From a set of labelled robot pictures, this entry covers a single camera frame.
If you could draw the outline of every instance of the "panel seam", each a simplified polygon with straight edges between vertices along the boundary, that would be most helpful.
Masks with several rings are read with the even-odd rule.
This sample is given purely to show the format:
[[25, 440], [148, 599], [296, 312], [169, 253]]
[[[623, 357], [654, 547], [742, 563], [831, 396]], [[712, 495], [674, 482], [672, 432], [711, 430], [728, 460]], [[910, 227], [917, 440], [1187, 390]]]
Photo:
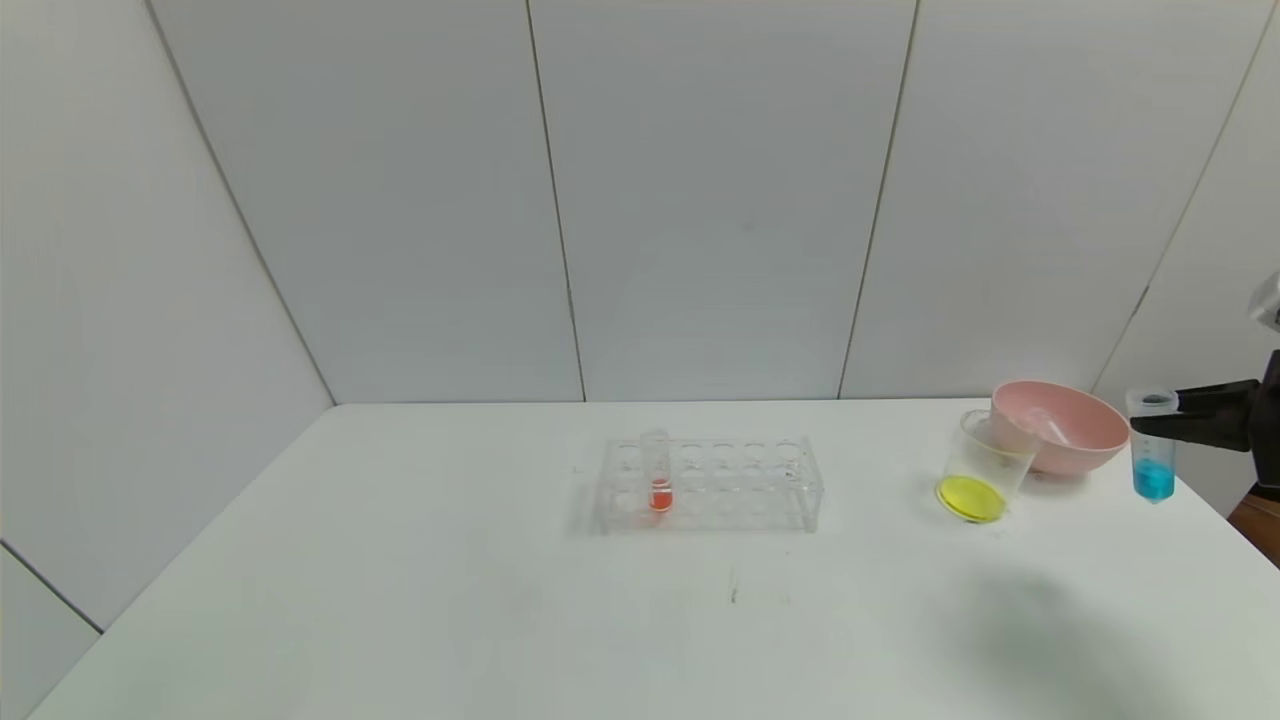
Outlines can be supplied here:
[[552, 181], [552, 204], [556, 206], [556, 231], [561, 241], [561, 263], [564, 265], [564, 295], [568, 300], [568, 324], [573, 331], [573, 355], [577, 357], [577, 382], [586, 402], [586, 374], [582, 372], [582, 346], [577, 337], [577, 314], [573, 310], [573, 283], [568, 273], [568, 250], [564, 247], [564, 220], [561, 218], [559, 187], [556, 181], [556, 159], [552, 156], [552, 131], [547, 122], [547, 99], [543, 96], [543, 70], [538, 63], [538, 38], [534, 35], [534, 9], [531, 0], [525, 0], [525, 17], [529, 20], [529, 49], [534, 56], [534, 81], [538, 83], [538, 109], [543, 115], [543, 140], [547, 142], [547, 170]]
[[911, 50], [915, 46], [915, 26], [920, 19], [920, 3], [923, 1], [915, 0], [915, 8], [911, 10], [911, 28], [906, 33], [906, 53], [902, 55], [902, 77], [897, 83], [897, 99], [893, 102], [893, 123], [890, 126], [888, 145], [884, 147], [884, 165], [881, 168], [881, 183], [876, 192], [876, 210], [872, 211], [872, 227], [867, 234], [867, 254], [863, 256], [863, 273], [858, 279], [858, 296], [854, 299], [854, 319], [849, 325], [849, 342], [845, 343], [845, 361], [840, 366], [840, 383], [836, 386], [836, 400], [840, 400], [845, 395], [845, 377], [849, 374], [849, 359], [854, 351], [854, 331], [858, 328], [858, 313], [863, 309], [867, 273], [872, 266], [872, 246], [876, 243], [881, 205], [884, 201], [884, 184], [888, 182], [888, 165], [893, 158], [893, 143], [897, 140], [897, 124], [902, 114], [902, 96], [906, 94], [906, 72], [911, 67]]
[[1111, 346], [1111, 352], [1107, 354], [1106, 363], [1102, 364], [1102, 369], [1098, 370], [1098, 375], [1093, 379], [1093, 384], [1089, 386], [1089, 392], [1096, 393], [1098, 386], [1102, 384], [1102, 378], [1107, 374], [1107, 368], [1116, 356], [1116, 351], [1120, 350], [1120, 343], [1124, 342], [1124, 336], [1129, 332], [1129, 325], [1133, 324], [1133, 319], [1138, 316], [1138, 310], [1142, 309], [1143, 301], [1147, 300], [1147, 292], [1151, 290], [1151, 283], [1156, 282], [1156, 275], [1160, 274], [1160, 266], [1165, 264], [1165, 258], [1169, 256], [1169, 249], [1174, 246], [1174, 238], [1178, 237], [1178, 231], [1183, 228], [1183, 220], [1187, 219], [1187, 211], [1190, 210], [1192, 201], [1196, 200], [1196, 193], [1199, 192], [1199, 186], [1204, 181], [1204, 176], [1208, 173], [1208, 165], [1213, 161], [1213, 154], [1217, 152], [1217, 146], [1222, 142], [1222, 135], [1226, 133], [1226, 126], [1231, 122], [1231, 115], [1235, 114], [1235, 105], [1240, 101], [1240, 95], [1244, 92], [1244, 83], [1249, 79], [1249, 73], [1253, 72], [1253, 63], [1258, 59], [1258, 51], [1262, 50], [1262, 41], [1267, 37], [1267, 31], [1271, 28], [1271, 22], [1275, 19], [1276, 8], [1280, 6], [1280, 0], [1271, 3], [1271, 10], [1267, 13], [1267, 19], [1262, 23], [1262, 32], [1258, 33], [1258, 41], [1253, 46], [1253, 54], [1249, 55], [1248, 64], [1244, 65], [1244, 73], [1240, 76], [1240, 83], [1235, 87], [1235, 95], [1231, 96], [1231, 104], [1226, 106], [1226, 115], [1222, 117], [1222, 124], [1217, 128], [1217, 135], [1213, 136], [1213, 145], [1208, 149], [1208, 155], [1204, 156], [1204, 164], [1201, 165], [1199, 176], [1196, 177], [1196, 183], [1192, 186], [1190, 193], [1187, 195], [1187, 202], [1183, 204], [1183, 211], [1178, 215], [1178, 222], [1174, 223], [1174, 231], [1169, 233], [1169, 240], [1165, 241], [1165, 247], [1160, 251], [1160, 259], [1156, 260], [1155, 268], [1151, 270], [1151, 275], [1147, 278], [1147, 284], [1142, 290], [1142, 296], [1138, 299], [1138, 304], [1134, 305], [1133, 313], [1129, 313], [1129, 318], [1124, 322], [1124, 328], [1120, 329], [1120, 334], [1116, 337], [1115, 345]]
[[271, 291], [275, 292], [276, 300], [280, 301], [280, 307], [284, 309], [284, 316], [288, 318], [289, 325], [293, 327], [293, 333], [297, 336], [298, 342], [302, 343], [302, 350], [307, 354], [307, 359], [311, 360], [311, 368], [315, 370], [316, 378], [320, 379], [320, 387], [323, 387], [325, 393], [329, 396], [329, 404], [338, 405], [338, 401], [333, 395], [333, 389], [329, 387], [329, 380], [326, 380], [324, 373], [320, 372], [320, 364], [316, 361], [315, 352], [311, 351], [311, 346], [307, 345], [307, 340], [303, 337], [302, 329], [298, 327], [298, 320], [293, 316], [293, 310], [291, 310], [289, 304], [284, 301], [284, 295], [280, 292], [280, 283], [275, 281], [275, 275], [271, 274], [270, 265], [266, 264], [266, 259], [262, 256], [262, 249], [259, 247], [257, 238], [253, 237], [253, 231], [250, 228], [248, 220], [244, 218], [244, 211], [241, 209], [239, 200], [237, 200], [236, 192], [232, 191], [232, 183], [227, 179], [227, 172], [223, 169], [223, 164], [218, 159], [218, 154], [214, 152], [214, 143], [209, 138], [205, 123], [200, 119], [200, 113], [196, 111], [196, 101], [191, 95], [191, 88], [187, 87], [187, 79], [182, 77], [182, 70], [178, 69], [178, 58], [173, 54], [173, 47], [169, 45], [169, 37], [165, 36], [164, 28], [160, 26], [160, 15], [156, 14], [155, 4], [152, 0], [145, 0], [143, 4], [147, 8], [147, 14], [151, 17], [151, 26], [155, 27], [156, 36], [160, 37], [160, 45], [164, 47], [165, 58], [169, 60], [169, 68], [173, 70], [173, 76], [178, 79], [178, 88], [182, 91], [182, 97], [187, 102], [187, 111], [191, 113], [191, 119], [196, 123], [196, 131], [200, 133], [200, 140], [205, 143], [205, 150], [209, 152], [209, 158], [214, 161], [214, 169], [218, 172], [218, 179], [221, 181], [223, 190], [227, 192], [227, 197], [232, 201], [232, 209], [236, 210], [236, 218], [239, 219], [241, 228], [248, 238], [248, 245], [253, 249], [257, 264], [262, 268], [262, 273], [266, 274], [266, 281], [271, 284]]
[[101, 625], [95, 623], [93, 619], [90, 618], [83, 610], [77, 607], [76, 603], [70, 601], [70, 598], [68, 598], [65, 594], [63, 594], [61, 591], [54, 587], [54, 583], [49, 582], [49, 578], [46, 578], [40, 570], [36, 570], [35, 565], [28, 562], [27, 559], [23, 557], [20, 552], [14, 550], [13, 546], [9, 544], [9, 541], [0, 538], [0, 547], [3, 547], [5, 552], [8, 552], [14, 560], [17, 560], [19, 565], [26, 568], [27, 571], [31, 573], [32, 578], [40, 580], [40, 584], [45, 585], [45, 589], [47, 589], [50, 593], [52, 593], [54, 597], [60, 600], [61, 603], [65, 605], [72, 612], [74, 612], [77, 618], [83, 620], [84, 624], [88, 625], [90, 628], [93, 628], [95, 633], [97, 633], [99, 635], [102, 634]]

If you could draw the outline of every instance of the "measuring cup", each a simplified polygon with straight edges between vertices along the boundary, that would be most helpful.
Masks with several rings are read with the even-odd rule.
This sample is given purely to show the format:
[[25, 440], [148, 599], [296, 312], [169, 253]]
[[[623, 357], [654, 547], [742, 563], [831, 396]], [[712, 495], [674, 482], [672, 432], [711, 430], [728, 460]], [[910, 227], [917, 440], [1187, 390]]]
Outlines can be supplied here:
[[1004, 427], [997, 439], [993, 416], [989, 410], [973, 410], [960, 418], [937, 487], [942, 506], [970, 523], [992, 523], [1005, 514], [1042, 442]]

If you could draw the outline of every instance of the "white tabletop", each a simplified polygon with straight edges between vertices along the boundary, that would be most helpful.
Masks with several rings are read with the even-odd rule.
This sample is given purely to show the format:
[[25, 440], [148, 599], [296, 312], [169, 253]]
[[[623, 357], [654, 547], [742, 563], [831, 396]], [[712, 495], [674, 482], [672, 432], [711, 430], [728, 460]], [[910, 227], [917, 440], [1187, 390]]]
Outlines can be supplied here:
[[[980, 400], [332, 410], [35, 720], [1161, 719], [1280, 712], [1280, 574], [1121, 454], [969, 525]], [[808, 434], [817, 534], [593, 534], [604, 441]]]

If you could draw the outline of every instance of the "white wall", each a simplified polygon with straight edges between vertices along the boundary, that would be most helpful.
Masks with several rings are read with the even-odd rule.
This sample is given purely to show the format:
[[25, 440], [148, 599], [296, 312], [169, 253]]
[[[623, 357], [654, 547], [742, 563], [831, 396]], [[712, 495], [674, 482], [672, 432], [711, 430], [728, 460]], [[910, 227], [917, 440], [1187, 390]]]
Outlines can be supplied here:
[[923, 0], [845, 397], [1088, 388], [1271, 0]]
[[5, 539], [106, 625], [330, 401], [145, 5], [0, 27]]
[[[1280, 268], [1280, 23], [1258, 49], [1231, 118], [1142, 307], [1096, 392], [1261, 378], [1280, 336], [1245, 314]], [[1226, 515], [1254, 482], [1247, 454], [1184, 445], [1178, 474]]]
[[0, 603], [9, 620], [0, 644], [0, 717], [23, 720], [99, 635], [8, 551], [0, 556]]
[[915, 3], [531, 9], [586, 397], [835, 397]]
[[339, 402], [582, 400], [525, 0], [156, 0]]

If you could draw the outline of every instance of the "pink bowl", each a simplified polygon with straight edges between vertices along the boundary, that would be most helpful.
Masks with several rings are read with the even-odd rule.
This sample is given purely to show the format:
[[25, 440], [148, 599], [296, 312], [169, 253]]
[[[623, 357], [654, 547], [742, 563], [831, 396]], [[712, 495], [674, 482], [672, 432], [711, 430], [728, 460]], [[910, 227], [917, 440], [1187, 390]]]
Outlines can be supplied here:
[[1007, 382], [991, 393], [991, 409], [992, 429], [1000, 442], [1015, 437], [1019, 428], [1044, 441], [1032, 462], [1032, 469], [1041, 473], [1083, 475], [1129, 445], [1129, 420], [1115, 407], [1071, 387], [1041, 380]]

